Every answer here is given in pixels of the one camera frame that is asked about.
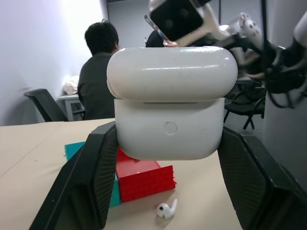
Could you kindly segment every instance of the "red block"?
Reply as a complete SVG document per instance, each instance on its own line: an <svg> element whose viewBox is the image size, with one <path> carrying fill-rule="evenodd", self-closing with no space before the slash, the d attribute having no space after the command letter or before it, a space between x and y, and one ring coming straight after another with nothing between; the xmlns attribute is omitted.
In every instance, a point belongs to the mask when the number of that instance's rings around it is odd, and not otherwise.
<svg viewBox="0 0 307 230"><path fill-rule="evenodd" d="M156 161L133 159L118 149L116 173L122 202L174 189L173 166L161 167Z"/></svg>

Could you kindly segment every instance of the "desk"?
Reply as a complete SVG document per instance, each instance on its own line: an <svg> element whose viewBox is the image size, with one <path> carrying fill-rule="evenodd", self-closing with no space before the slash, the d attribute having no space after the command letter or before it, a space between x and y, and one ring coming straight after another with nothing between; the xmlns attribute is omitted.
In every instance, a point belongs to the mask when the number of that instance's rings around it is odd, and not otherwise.
<svg viewBox="0 0 307 230"><path fill-rule="evenodd" d="M73 113L72 113L71 104L81 104L81 102L79 100L79 96L77 94L64 95L64 96L59 97L58 100L65 102L67 118L68 118L69 121L73 121Z"/></svg>
<svg viewBox="0 0 307 230"><path fill-rule="evenodd" d="M85 141L97 126L113 119L49 122L0 127L0 229L27 230L65 164L64 145ZM124 203L109 211L106 230L158 230L159 203L178 198L166 230L239 230L217 153L198 161L172 164L177 188Z"/></svg>
<svg viewBox="0 0 307 230"><path fill-rule="evenodd" d="M252 85L254 81L249 77L241 77L236 80L236 84Z"/></svg>

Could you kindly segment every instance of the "airpod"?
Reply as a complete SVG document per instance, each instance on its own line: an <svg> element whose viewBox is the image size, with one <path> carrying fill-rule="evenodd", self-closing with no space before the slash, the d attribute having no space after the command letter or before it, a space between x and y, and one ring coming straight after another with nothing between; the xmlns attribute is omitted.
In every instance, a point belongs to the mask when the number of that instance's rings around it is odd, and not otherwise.
<svg viewBox="0 0 307 230"><path fill-rule="evenodd" d="M177 199L173 200L171 208L165 203L159 204L157 208L157 215L163 219L171 218L175 214L176 207Z"/></svg>

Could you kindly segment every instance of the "black cable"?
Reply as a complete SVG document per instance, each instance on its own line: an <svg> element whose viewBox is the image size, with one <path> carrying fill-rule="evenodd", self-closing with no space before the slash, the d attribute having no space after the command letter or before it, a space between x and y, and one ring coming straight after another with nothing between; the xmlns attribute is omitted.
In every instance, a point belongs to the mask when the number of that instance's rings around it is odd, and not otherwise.
<svg viewBox="0 0 307 230"><path fill-rule="evenodd" d="M267 81L268 72L267 72L267 51L269 49L268 41L268 26L267 26L267 4L266 0L261 0L261 14L262 14L262 27L263 27L263 52L262 52L262 70L264 73L265 81ZM273 95L267 89L268 95L272 103L278 108L286 108L285 106L279 105L274 99Z"/></svg>
<svg viewBox="0 0 307 230"><path fill-rule="evenodd" d="M285 94L286 94L286 99L287 99L287 102L288 102L288 107L291 108L291 109L294 109L293 104L292 104L292 100L291 100L291 97L290 97L290 93L286 92Z"/></svg>
<svg viewBox="0 0 307 230"><path fill-rule="evenodd" d="M222 23L222 0L219 0L219 25Z"/></svg>

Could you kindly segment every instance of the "man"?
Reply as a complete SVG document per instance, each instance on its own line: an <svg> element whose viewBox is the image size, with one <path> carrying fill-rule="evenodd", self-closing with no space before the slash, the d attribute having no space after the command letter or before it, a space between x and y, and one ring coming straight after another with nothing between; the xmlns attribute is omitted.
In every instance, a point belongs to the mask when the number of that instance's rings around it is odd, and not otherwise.
<svg viewBox="0 0 307 230"><path fill-rule="evenodd" d="M159 35L158 31L152 31L146 42L146 47L164 47L163 38Z"/></svg>
<svg viewBox="0 0 307 230"><path fill-rule="evenodd" d="M114 96L106 82L106 68L111 56L118 51L118 34L108 21L92 24L85 32L92 57L80 73L78 95L85 108L85 120L113 118Z"/></svg>

